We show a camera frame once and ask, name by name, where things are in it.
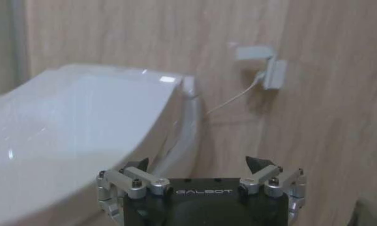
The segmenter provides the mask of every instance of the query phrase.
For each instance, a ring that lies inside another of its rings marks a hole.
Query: black screw
[[[278,178],[271,178],[268,183],[270,183],[270,185],[279,186],[279,179]]]
[[[103,178],[104,175],[106,175],[106,171],[103,170],[103,171],[100,172],[100,178]]]
[[[143,181],[140,179],[135,179],[132,183],[134,188],[140,188],[143,185]]]

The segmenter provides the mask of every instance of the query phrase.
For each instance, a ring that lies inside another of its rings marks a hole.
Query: wall
[[[377,0],[294,0],[280,52],[259,154],[307,169],[299,225],[344,226],[359,197],[377,205]]]
[[[18,83],[11,1],[0,0],[0,94]]]
[[[207,109],[250,85],[235,69],[235,46],[280,49],[290,61],[283,90],[256,90],[206,120],[195,176],[246,175],[247,154],[304,166],[306,226],[346,225],[358,197],[377,202],[377,0],[27,0],[26,6],[34,75],[72,62],[192,74]]]
[[[251,84],[234,65],[236,46],[279,48],[286,0],[27,0],[32,75],[70,63],[100,63],[195,75],[206,109]],[[198,176],[250,173],[263,129],[262,94],[204,122]]]

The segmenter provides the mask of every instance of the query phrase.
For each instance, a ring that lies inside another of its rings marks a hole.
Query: screw
[[[162,178],[162,179],[159,179],[159,180],[156,181],[156,184],[160,184],[160,185],[162,185],[164,182],[166,182],[166,179]]]
[[[132,183],[134,188],[140,188],[143,185],[143,181],[140,179],[135,179]]]
[[[279,179],[278,178],[271,178],[268,183],[270,183],[270,185],[279,186]]]
[[[106,175],[106,171],[103,170],[103,171],[100,172],[100,178],[103,178],[104,175]]]

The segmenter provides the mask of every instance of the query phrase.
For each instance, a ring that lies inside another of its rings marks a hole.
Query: toilet
[[[195,79],[147,69],[67,65],[0,96],[0,225],[115,225],[96,175],[150,158],[191,175],[202,107]]]

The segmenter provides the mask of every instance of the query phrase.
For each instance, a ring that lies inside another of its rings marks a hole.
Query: white cable
[[[259,72],[256,77],[255,77],[254,83],[250,86],[250,88],[247,88],[240,94],[238,94],[235,97],[232,97],[226,103],[223,103],[222,105],[219,105],[215,108],[212,108],[206,113],[206,116],[210,115],[216,110],[219,110],[220,108],[223,108],[227,104],[230,104],[232,101],[235,101],[239,97],[242,97],[258,85],[259,81],[264,78],[264,75],[266,75],[266,72]]]

